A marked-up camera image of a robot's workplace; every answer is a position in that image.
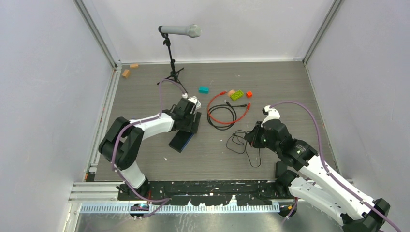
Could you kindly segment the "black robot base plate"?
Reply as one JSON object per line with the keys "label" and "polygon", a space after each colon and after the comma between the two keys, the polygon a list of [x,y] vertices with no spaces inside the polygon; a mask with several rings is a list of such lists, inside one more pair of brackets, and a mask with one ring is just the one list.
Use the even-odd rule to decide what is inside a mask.
{"label": "black robot base plate", "polygon": [[226,206],[235,200],[239,206],[253,206],[295,200],[288,191],[278,189],[274,180],[148,181],[136,192],[126,184],[116,188],[119,201],[148,199],[153,205]]}

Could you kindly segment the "black network switch blue ports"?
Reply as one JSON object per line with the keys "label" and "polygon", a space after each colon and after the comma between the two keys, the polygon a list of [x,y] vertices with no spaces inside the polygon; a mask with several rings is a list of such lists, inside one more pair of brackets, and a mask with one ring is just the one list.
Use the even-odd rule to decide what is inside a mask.
{"label": "black network switch blue ports", "polygon": [[175,151],[181,153],[193,136],[194,133],[192,132],[179,130],[170,141],[169,146]]}

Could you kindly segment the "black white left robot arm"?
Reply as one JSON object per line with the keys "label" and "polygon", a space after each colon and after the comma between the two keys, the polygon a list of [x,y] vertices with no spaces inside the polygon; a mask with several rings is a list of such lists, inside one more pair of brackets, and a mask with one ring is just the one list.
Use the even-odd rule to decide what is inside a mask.
{"label": "black white left robot arm", "polygon": [[99,144],[98,151],[129,184],[130,194],[143,200],[148,194],[148,179],[137,164],[137,155],[143,140],[157,134],[176,131],[169,146],[182,152],[197,133],[201,118],[201,103],[196,97],[181,98],[171,109],[152,117],[127,120],[118,117]]}

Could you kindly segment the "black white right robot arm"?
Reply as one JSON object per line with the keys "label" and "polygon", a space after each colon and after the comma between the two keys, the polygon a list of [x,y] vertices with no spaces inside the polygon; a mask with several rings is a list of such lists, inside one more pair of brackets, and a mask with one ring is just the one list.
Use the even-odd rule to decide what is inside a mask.
{"label": "black white right robot arm", "polygon": [[389,203],[367,196],[328,164],[303,140],[294,139],[278,119],[257,121],[245,140],[254,148],[267,148],[294,171],[276,180],[282,198],[305,200],[335,220],[345,232],[377,232],[386,222]]}

